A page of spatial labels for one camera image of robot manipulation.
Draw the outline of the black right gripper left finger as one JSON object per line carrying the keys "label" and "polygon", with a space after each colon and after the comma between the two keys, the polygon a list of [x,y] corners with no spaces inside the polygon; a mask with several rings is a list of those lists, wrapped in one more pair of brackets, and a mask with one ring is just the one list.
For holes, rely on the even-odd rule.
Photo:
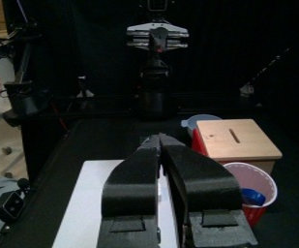
{"label": "black right gripper left finger", "polygon": [[103,187],[97,248],[158,248],[159,155],[154,135],[113,169]]}

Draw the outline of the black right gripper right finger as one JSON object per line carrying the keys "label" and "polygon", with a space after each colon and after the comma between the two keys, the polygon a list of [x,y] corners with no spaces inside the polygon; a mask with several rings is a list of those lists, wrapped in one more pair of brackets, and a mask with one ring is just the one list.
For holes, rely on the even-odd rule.
{"label": "black right gripper right finger", "polygon": [[181,248],[257,246],[234,175],[175,138],[161,134],[159,141]]}

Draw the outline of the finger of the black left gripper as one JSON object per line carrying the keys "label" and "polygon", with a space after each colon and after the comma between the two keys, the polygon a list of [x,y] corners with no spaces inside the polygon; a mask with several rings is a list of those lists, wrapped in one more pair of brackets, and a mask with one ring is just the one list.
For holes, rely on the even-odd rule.
{"label": "finger of the black left gripper", "polygon": [[155,29],[150,30],[150,51],[158,52],[158,44],[157,44],[157,37],[155,37]]}
{"label": "finger of the black left gripper", "polygon": [[158,52],[165,52],[167,48],[167,38],[169,38],[169,31],[166,28],[159,27],[158,29],[158,38],[159,38],[159,45],[158,45]]}

